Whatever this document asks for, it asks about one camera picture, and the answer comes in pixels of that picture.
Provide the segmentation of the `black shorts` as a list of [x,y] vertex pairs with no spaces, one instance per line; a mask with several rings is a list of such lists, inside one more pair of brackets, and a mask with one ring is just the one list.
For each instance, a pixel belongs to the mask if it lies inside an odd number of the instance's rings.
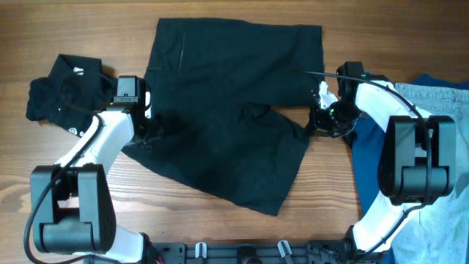
[[275,216],[309,136],[279,106],[310,106],[324,70],[320,26],[161,18],[144,79],[165,136],[125,155],[179,183]]

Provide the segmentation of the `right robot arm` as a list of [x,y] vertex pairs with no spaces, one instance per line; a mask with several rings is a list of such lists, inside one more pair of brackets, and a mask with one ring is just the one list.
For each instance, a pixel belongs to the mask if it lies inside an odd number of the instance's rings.
[[325,82],[314,90],[308,133],[343,137],[367,114],[385,134],[377,167],[380,190],[364,217],[338,243],[341,259],[370,261],[389,250],[413,214],[452,192],[455,123],[418,109],[385,76],[365,73],[361,62],[345,62],[332,76],[339,93],[329,92]]

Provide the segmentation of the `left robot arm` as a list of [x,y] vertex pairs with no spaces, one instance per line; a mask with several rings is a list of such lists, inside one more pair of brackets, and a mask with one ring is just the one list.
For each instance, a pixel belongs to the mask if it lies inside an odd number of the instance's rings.
[[106,175],[123,147],[139,140],[147,126],[144,80],[120,76],[101,111],[60,99],[75,111],[92,116],[92,123],[74,148],[55,164],[37,166],[30,176],[32,211],[23,249],[70,255],[69,263],[163,263],[164,258],[144,233],[117,224]]

